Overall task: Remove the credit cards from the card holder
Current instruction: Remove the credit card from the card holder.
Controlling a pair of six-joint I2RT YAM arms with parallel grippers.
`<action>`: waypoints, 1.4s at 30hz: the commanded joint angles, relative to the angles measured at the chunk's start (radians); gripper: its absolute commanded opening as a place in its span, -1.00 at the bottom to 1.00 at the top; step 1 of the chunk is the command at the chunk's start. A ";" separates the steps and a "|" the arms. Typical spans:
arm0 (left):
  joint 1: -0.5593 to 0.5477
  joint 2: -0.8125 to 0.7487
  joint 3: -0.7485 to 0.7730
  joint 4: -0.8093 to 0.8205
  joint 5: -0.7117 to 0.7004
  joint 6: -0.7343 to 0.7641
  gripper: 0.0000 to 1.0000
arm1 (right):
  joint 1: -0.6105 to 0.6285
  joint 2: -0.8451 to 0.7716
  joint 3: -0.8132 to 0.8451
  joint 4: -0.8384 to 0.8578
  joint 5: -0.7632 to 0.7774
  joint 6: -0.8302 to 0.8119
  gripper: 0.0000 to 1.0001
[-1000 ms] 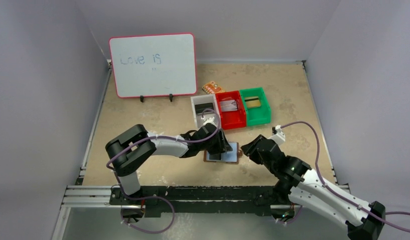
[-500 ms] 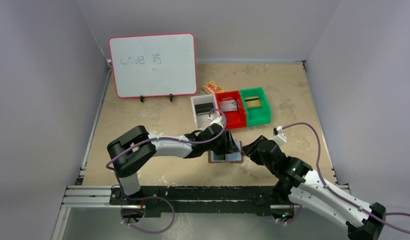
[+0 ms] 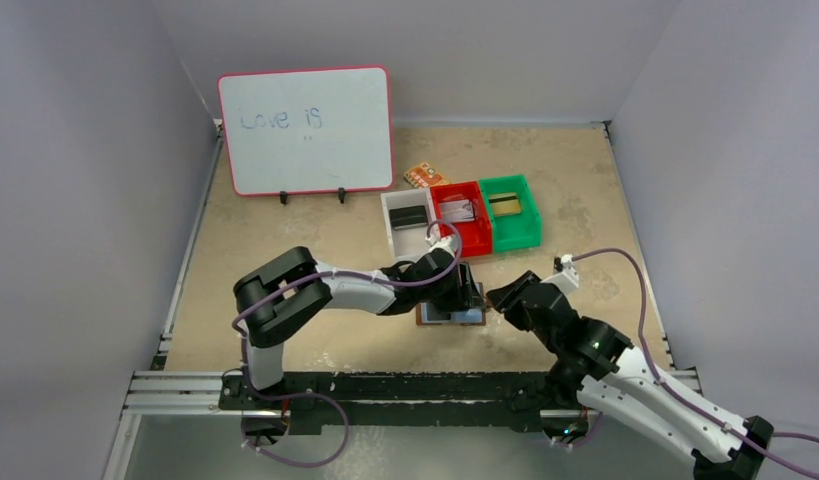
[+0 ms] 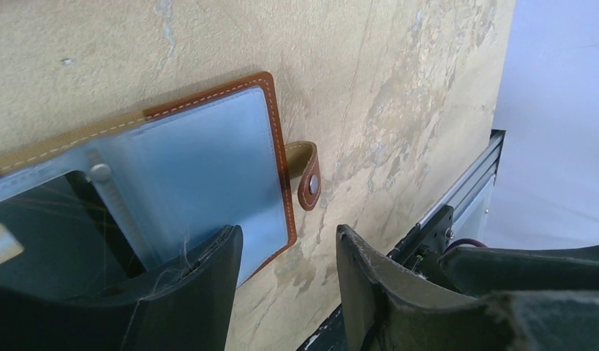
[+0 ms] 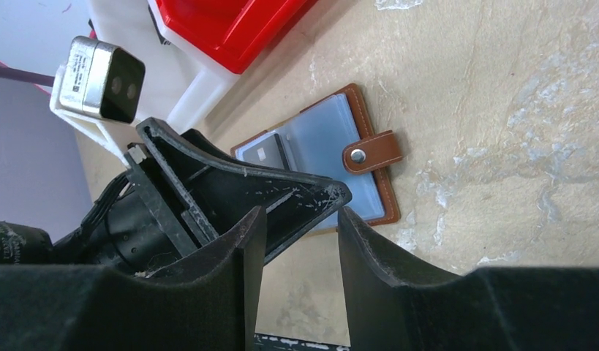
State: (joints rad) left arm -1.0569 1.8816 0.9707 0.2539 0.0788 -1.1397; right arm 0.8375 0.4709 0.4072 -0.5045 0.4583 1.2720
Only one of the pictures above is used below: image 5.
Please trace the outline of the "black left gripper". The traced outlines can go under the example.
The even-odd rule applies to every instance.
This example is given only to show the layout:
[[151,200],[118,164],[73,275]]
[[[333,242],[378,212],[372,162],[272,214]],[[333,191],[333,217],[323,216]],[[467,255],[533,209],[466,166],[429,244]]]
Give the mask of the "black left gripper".
[[254,207],[266,214],[265,262],[352,199],[328,177],[239,161],[199,131],[165,121],[136,126],[129,168],[102,191],[79,227],[53,244],[55,264],[153,273],[212,244]]

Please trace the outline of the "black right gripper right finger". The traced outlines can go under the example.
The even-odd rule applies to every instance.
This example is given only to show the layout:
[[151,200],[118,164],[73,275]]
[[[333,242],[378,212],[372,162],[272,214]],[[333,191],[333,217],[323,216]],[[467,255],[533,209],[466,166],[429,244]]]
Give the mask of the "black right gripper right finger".
[[457,275],[338,213],[353,350],[599,350],[599,268]]

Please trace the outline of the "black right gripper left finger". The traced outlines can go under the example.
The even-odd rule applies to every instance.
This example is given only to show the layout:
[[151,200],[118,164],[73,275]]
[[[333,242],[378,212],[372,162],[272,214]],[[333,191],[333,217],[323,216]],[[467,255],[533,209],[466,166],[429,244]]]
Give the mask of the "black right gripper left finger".
[[148,278],[103,265],[0,265],[0,350],[251,350],[267,218]]

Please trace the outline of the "brown leather card holder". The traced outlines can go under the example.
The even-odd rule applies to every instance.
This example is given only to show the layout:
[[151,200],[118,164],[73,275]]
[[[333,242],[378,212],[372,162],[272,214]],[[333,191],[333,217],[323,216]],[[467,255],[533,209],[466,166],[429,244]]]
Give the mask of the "brown leather card holder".
[[388,167],[403,159],[393,130],[375,132],[361,88],[350,83],[297,115],[233,146],[241,159],[246,145],[262,135],[278,133],[290,170],[326,176],[347,185],[351,209],[368,224],[400,220]]

